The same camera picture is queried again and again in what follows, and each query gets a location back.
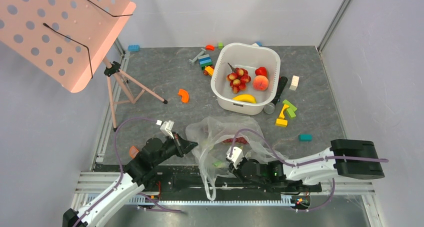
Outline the dark red grape bunch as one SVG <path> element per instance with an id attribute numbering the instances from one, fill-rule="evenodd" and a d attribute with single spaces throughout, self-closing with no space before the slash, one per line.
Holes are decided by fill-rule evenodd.
<path id="1" fill-rule="evenodd" d="M 233 142 L 241 145 L 248 144 L 248 141 L 244 137 L 228 138 L 222 141 L 224 144 L 232 144 Z"/>

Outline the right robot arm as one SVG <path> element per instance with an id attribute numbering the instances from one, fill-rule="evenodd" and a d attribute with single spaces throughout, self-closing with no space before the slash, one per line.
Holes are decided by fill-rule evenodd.
<path id="1" fill-rule="evenodd" d="M 382 163 L 374 143 L 368 140 L 335 139 L 325 150 L 298 159 L 276 160 L 260 163 L 248 159 L 238 147 L 230 147 L 226 153 L 230 172 L 243 183 L 261 187 L 286 188 L 302 191 L 323 180 L 337 176 L 357 180 L 384 178 Z"/>

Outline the red yellow fruit bunch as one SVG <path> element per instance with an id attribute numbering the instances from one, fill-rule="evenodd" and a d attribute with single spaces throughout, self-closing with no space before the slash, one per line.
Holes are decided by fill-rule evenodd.
<path id="1" fill-rule="evenodd" d="M 228 66 L 231 73 L 226 76 L 226 80 L 229 81 L 232 92 L 238 94 L 240 91 L 245 91 L 247 84 L 252 80 L 249 72 L 241 67 L 233 67 L 230 63 Z"/>

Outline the yellow fake banana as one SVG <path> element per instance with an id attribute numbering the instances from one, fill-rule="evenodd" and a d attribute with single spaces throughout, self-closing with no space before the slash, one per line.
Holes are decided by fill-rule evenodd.
<path id="1" fill-rule="evenodd" d="M 240 94 L 235 96 L 234 98 L 232 98 L 232 100 L 234 101 L 238 101 L 238 102 L 246 102 L 246 103 L 250 103 L 250 104 L 256 104 L 256 98 L 251 95 L 251 94 Z"/>

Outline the red fake pear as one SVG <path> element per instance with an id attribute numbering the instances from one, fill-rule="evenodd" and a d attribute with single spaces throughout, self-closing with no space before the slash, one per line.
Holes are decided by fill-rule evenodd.
<path id="1" fill-rule="evenodd" d="M 268 71 L 264 66 L 257 68 L 254 72 L 256 76 L 264 76 L 266 78 L 268 77 Z"/>

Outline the orange fake peach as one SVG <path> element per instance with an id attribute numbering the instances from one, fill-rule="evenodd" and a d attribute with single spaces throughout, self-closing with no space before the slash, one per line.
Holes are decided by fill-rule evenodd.
<path id="1" fill-rule="evenodd" d="M 257 75 L 252 81 L 252 87 L 257 91 L 266 91 L 269 87 L 269 80 L 264 75 Z"/>

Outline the translucent plastic bag with fruits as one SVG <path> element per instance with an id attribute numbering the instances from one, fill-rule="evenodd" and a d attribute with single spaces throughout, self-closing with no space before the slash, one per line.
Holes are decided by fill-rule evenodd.
<path id="1" fill-rule="evenodd" d="M 218 177 L 235 178 L 230 173 L 230 163 L 227 161 L 233 138 L 244 139 L 243 143 L 234 144 L 233 152 L 238 147 L 248 158 L 258 160 L 262 164 L 276 160 L 275 155 L 265 144 L 259 123 L 252 117 L 209 116 L 200 122 L 189 124 L 185 134 L 189 141 L 198 143 L 191 152 L 198 164 L 201 186 L 209 201 L 217 199 Z"/>

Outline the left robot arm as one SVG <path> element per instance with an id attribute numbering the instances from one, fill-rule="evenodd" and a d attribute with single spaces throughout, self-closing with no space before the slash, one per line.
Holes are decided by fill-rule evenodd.
<path id="1" fill-rule="evenodd" d="M 124 167 L 119 177 L 94 200 L 62 217 L 63 227 L 103 227 L 133 196 L 151 191 L 157 185 L 156 167 L 173 156 L 184 157 L 197 142 L 183 139 L 176 132 L 165 141 L 153 137 Z"/>

